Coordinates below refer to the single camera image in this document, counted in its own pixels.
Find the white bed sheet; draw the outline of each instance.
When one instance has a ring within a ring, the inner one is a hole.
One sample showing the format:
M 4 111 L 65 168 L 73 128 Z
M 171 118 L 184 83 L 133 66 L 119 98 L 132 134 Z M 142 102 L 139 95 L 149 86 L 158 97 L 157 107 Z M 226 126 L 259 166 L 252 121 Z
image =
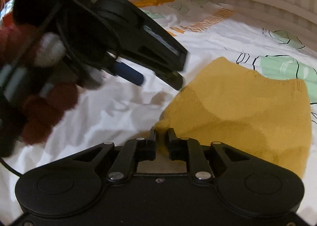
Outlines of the white bed sheet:
M 210 4 L 211 10 L 219 9 Z M 208 10 L 197 8 L 192 16 L 180 14 L 168 4 L 149 7 L 148 11 L 164 14 L 165 18 L 157 19 L 166 29 L 171 26 L 188 24 L 188 21 L 200 21 L 208 15 Z M 224 56 L 232 62 L 237 56 L 247 53 L 251 59 L 258 55 L 289 55 L 299 62 L 317 70 L 317 59 L 303 54 L 296 49 L 265 37 L 261 29 L 269 28 L 259 21 L 250 20 L 239 14 L 220 22 L 201 33 L 185 31 L 176 34 L 175 38 L 188 49 L 186 68 L 182 75 L 186 83 L 208 63 L 217 57 Z M 54 160 L 66 157 L 105 141 L 122 145 L 126 140 L 142 136 L 159 120 L 164 108 L 177 94 L 177 91 L 156 78 L 148 69 L 126 61 L 145 75 L 142 87 L 137 87 L 124 79 L 108 77 L 102 88 L 87 91 L 80 97 L 76 109 L 68 112 L 63 121 L 53 131 L 46 144 L 25 146 L 18 143 L 15 153 L 6 159 L 17 171 L 24 173 Z M 241 65 L 253 67 L 250 62 Z M 312 105 L 317 113 L 317 105 Z M 298 214 L 311 225 L 317 222 L 317 124 L 312 125 L 313 142 L 303 182 L 305 196 Z M 14 195 L 17 177 L 0 167 L 0 221 L 9 224 L 22 211 Z

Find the red fuzzy wrap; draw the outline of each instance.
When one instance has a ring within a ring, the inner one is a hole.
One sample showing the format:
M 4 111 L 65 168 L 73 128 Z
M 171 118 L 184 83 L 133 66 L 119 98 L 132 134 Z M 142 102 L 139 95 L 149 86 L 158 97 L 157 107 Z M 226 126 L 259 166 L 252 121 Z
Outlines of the red fuzzy wrap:
M 12 62 L 27 38 L 36 31 L 34 26 L 14 25 L 0 28 L 0 65 Z M 40 42 L 24 55 L 22 62 L 32 64 Z M 25 143 L 44 142 L 49 137 L 52 128 L 63 118 L 68 109 L 72 109 L 78 101 L 78 91 L 74 83 L 57 84 L 47 98 L 30 96 L 24 106 L 23 113 L 27 116 L 22 137 Z

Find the cable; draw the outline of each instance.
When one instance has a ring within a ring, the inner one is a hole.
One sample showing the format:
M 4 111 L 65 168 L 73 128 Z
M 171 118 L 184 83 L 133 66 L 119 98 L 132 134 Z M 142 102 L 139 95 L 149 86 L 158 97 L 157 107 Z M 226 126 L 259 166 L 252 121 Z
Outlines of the cable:
M 17 175 L 18 177 L 21 177 L 23 175 L 20 172 L 17 172 L 12 167 L 10 167 L 1 157 L 0 157 L 0 164 L 2 164 L 8 171 L 12 172 L 13 174 Z
M 81 66 L 82 63 L 84 63 L 97 69 L 103 69 L 107 71 L 108 73 L 112 74 L 113 72 L 108 71 L 108 68 L 113 67 L 115 61 L 118 58 L 118 54 L 123 52 L 117 33 L 114 31 L 111 25 L 107 21 L 105 21 L 102 17 L 100 17 L 98 14 L 94 13 L 92 10 L 90 10 L 89 8 L 87 8 L 85 5 L 83 5 L 77 0 L 71 0 L 71 1 L 74 2 L 77 6 L 79 6 L 81 10 L 84 10 L 85 12 L 87 12 L 94 19 L 97 19 L 97 21 L 101 23 L 108 30 L 108 33 L 106 35 L 110 36 L 113 39 L 113 42 L 115 43 L 114 52 L 116 54 L 116 57 L 113 58 L 109 54 L 103 53 L 103 54 L 100 54 L 103 57 L 101 61 L 100 60 L 93 61 L 91 57 L 87 58 L 87 55 L 85 55 L 85 53 L 87 53 L 87 50 L 85 51 L 85 48 L 84 48 L 85 43 L 73 42 L 73 39 L 84 39 L 84 36 L 80 34 L 80 30 L 74 27 L 74 25 L 77 24 L 76 21 L 69 21 L 69 18 L 76 17 L 76 14 L 73 14 L 73 13 L 77 12 L 77 10 L 71 10 L 68 7 L 64 7 L 63 12 L 61 13 L 61 16 L 58 16 L 56 19 L 56 25 L 57 25 L 57 29 L 61 37 L 61 40 L 63 41 L 68 51 L 69 58 L 72 61 L 75 61 L 77 65 L 79 66 Z M 103 48 L 100 47 L 99 49 L 100 49 L 100 53 L 106 52 L 107 50 L 107 48 L 104 48 L 104 47 Z
M 49 13 L 49 15 L 44 19 L 43 23 L 40 25 L 36 33 L 32 37 L 28 38 L 27 41 L 22 45 L 16 59 L 11 65 L 10 72 L 6 75 L 6 78 L 4 79 L 4 82 L 2 83 L 0 87 L 0 93 L 4 92 L 12 75 L 14 74 L 18 65 L 20 64 L 21 58 L 33 47 L 35 42 L 40 39 L 45 29 L 48 27 L 48 25 L 50 24 L 52 19 L 55 17 L 55 15 L 58 13 L 61 7 L 62 7 L 61 3 L 56 3 L 55 6 L 52 8 L 51 12 Z

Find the metal screw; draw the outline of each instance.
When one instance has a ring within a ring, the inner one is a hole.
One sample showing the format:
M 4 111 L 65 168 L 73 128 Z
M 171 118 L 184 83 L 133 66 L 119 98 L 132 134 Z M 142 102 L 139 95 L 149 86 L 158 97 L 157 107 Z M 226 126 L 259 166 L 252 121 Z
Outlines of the metal screw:
M 206 171 L 199 171 L 195 174 L 195 177 L 198 178 L 199 180 L 205 180 L 205 179 L 209 179 L 211 177 L 211 174 Z
M 32 222 L 25 222 L 23 223 L 23 226 L 34 226 Z
M 164 179 L 163 178 L 157 178 L 155 181 L 156 181 L 156 183 L 163 183 Z
M 123 173 L 122 172 L 119 172 L 119 171 L 114 171 L 114 172 L 110 172 L 108 174 L 108 177 L 109 179 L 111 180 L 119 180 L 119 179 L 122 179 L 124 177 Z

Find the black cable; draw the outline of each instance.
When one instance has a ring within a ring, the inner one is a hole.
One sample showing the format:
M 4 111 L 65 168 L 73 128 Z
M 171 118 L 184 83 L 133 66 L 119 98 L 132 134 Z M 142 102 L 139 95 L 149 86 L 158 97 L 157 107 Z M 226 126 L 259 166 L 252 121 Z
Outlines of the black cable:
M 62 7 L 61 3 L 56 3 L 55 6 L 52 8 L 51 12 L 49 13 L 49 15 L 44 19 L 43 23 L 37 29 L 36 33 L 32 37 L 28 38 L 25 41 L 25 43 L 22 45 L 22 47 L 20 48 L 20 50 L 18 52 L 16 59 L 11 64 L 10 72 L 6 75 L 6 78 L 4 79 L 4 82 L 2 83 L 2 85 L 0 87 L 0 93 L 3 94 L 5 88 L 7 87 L 7 84 L 9 83 L 9 81 L 12 77 L 12 75 L 14 74 L 18 65 L 20 64 L 21 58 L 24 56 L 24 54 L 26 54 L 33 47 L 35 42 L 42 37 L 45 29 L 48 27 L 48 25 L 51 23 L 51 21 L 55 18 L 56 14 L 61 9 L 61 7 Z
M 0 164 L 2 164 L 8 171 L 12 172 L 13 174 L 17 175 L 18 177 L 21 177 L 23 175 L 20 172 L 17 172 L 12 167 L 10 167 L 1 157 L 0 157 Z
M 108 30 L 107 36 L 110 36 L 113 39 L 113 41 L 115 42 L 114 53 L 115 53 L 116 57 L 111 58 L 110 60 L 107 60 L 107 64 L 110 67 L 112 67 L 114 62 L 117 60 L 119 54 L 123 52 L 122 46 L 120 44 L 119 36 L 114 31 L 114 29 L 111 27 L 111 25 L 105 19 L 103 19 L 101 16 L 99 16 L 98 14 L 96 14 L 95 12 L 93 12 L 92 10 L 87 8 L 85 5 L 83 5 L 79 1 L 77 1 L 77 0 L 71 0 L 71 1 L 74 2 L 74 4 L 76 4 L 81 10 L 84 10 L 85 12 L 87 12 L 94 19 L 97 19 L 97 21 L 99 23 L 101 23 L 103 26 L 105 26 L 105 28 Z M 106 68 L 104 66 L 103 62 L 93 61 L 93 60 L 87 58 L 86 55 L 83 54 L 81 51 L 79 51 L 78 44 L 80 44 L 80 43 L 76 43 L 76 44 L 73 43 L 72 39 L 82 38 L 82 36 L 79 33 L 80 30 L 77 28 L 73 28 L 75 25 L 75 22 L 74 21 L 69 22 L 70 17 L 71 18 L 75 17 L 72 14 L 72 12 L 76 12 L 76 11 L 77 10 L 71 10 L 68 7 L 65 7 L 63 9 L 63 12 L 61 13 L 61 16 L 58 16 L 56 18 L 57 29 L 58 29 L 59 35 L 61 37 L 61 40 L 63 41 L 63 43 L 68 51 L 68 55 L 69 55 L 70 60 L 72 60 L 73 62 L 76 62 L 76 64 L 79 65 L 79 67 L 81 67 L 82 63 L 84 63 L 84 64 L 87 64 L 87 65 L 92 66 L 92 67 L 97 68 L 97 69 L 106 70 L 108 73 L 112 74 L 112 71 L 108 71 L 108 68 Z

